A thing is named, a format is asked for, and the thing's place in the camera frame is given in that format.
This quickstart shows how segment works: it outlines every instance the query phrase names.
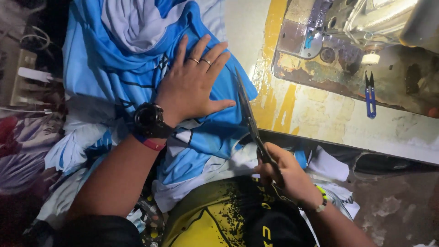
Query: red wristband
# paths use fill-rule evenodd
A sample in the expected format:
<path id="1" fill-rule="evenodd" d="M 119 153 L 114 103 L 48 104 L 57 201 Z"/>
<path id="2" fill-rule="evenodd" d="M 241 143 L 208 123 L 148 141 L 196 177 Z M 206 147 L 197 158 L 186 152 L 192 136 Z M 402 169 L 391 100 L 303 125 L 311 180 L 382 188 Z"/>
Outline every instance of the red wristband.
<path id="1" fill-rule="evenodd" d="M 141 143 L 143 143 L 143 145 L 145 145 L 145 146 L 147 146 L 148 148 L 151 148 L 152 150 L 155 150 L 155 151 L 160 151 L 160 150 L 162 150 L 162 149 L 166 146 L 166 143 L 163 144 L 163 145 L 160 145 L 160 144 L 157 144 L 157 143 L 155 143 L 155 142 L 151 141 L 150 139 L 147 139 L 147 138 L 145 138 L 145 137 L 143 137 L 143 136 L 139 136 L 139 135 L 136 135 L 136 134 L 133 134 L 133 136 L 134 136 L 138 141 L 140 141 Z"/>

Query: black wristwatch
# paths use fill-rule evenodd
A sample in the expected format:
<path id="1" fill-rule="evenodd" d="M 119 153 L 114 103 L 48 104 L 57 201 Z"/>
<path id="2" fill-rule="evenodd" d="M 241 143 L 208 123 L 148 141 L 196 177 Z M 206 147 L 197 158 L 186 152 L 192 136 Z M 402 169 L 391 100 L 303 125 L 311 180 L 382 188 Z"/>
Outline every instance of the black wristwatch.
<path id="1" fill-rule="evenodd" d="M 168 138 L 174 128 L 163 121 L 163 109 L 157 104 L 143 103 L 134 112 L 134 133 L 145 138 Z"/>

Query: dark floor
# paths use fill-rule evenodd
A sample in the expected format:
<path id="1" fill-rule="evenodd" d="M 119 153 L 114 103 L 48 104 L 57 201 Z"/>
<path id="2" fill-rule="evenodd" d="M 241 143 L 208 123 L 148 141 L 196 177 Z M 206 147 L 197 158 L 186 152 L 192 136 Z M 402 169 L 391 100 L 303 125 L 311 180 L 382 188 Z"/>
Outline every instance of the dark floor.
<path id="1" fill-rule="evenodd" d="M 356 178 L 340 184 L 361 209 L 354 222 L 378 246 L 413 246 L 439 240 L 439 173 Z"/>

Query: hand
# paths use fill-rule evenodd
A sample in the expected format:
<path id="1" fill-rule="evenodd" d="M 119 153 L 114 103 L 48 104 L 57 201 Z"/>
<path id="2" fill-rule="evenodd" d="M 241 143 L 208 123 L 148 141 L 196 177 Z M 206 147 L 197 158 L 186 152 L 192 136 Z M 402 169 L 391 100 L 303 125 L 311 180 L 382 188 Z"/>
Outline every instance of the hand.
<path id="1" fill-rule="evenodd" d="M 293 154 L 273 143 L 266 142 L 264 146 L 281 169 L 285 181 L 285 193 L 299 201 L 304 208 L 317 209 L 323 203 L 322 193 L 311 182 Z M 261 182 L 268 185 L 273 179 L 277 179 L 276 174 L 270 164 L 258 160 L 259 165 L 255 167 L 255 172 L 261 175 Z"/>
<path id="2" fill-rule="evenodd" d="M 172 127 L 185 119 L 203 117 L 236 105 L 234 100 L 209 99 L 213 83 L 230 58 L 230 52 L 223 53 L 228 43 L 221 42 L 207 52 L 204 58 L 212 63 L 212 66 L 209 66 L 200 59 L 210 36 L 204 35 L 190 54 L 190 58 L 198 60 L 199 63 L 191 59 L 184 61 L 187 41 L 188 37 L 184 35 L 172 69 L 160 83 L 155 100 L 155 103 L 163 108 L 165 123 Z"/>

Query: black sleeve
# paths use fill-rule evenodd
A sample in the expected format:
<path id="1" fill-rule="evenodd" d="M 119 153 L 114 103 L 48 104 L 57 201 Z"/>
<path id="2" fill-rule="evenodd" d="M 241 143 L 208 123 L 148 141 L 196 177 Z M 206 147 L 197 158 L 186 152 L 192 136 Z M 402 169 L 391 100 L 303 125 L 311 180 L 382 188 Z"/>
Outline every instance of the black sleeve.
<path id="1" fill-rule="evenodd" d="M 120 216 L 87 215 L 67 222 L 54 246 L 143 246 L 137 228 Z"/>

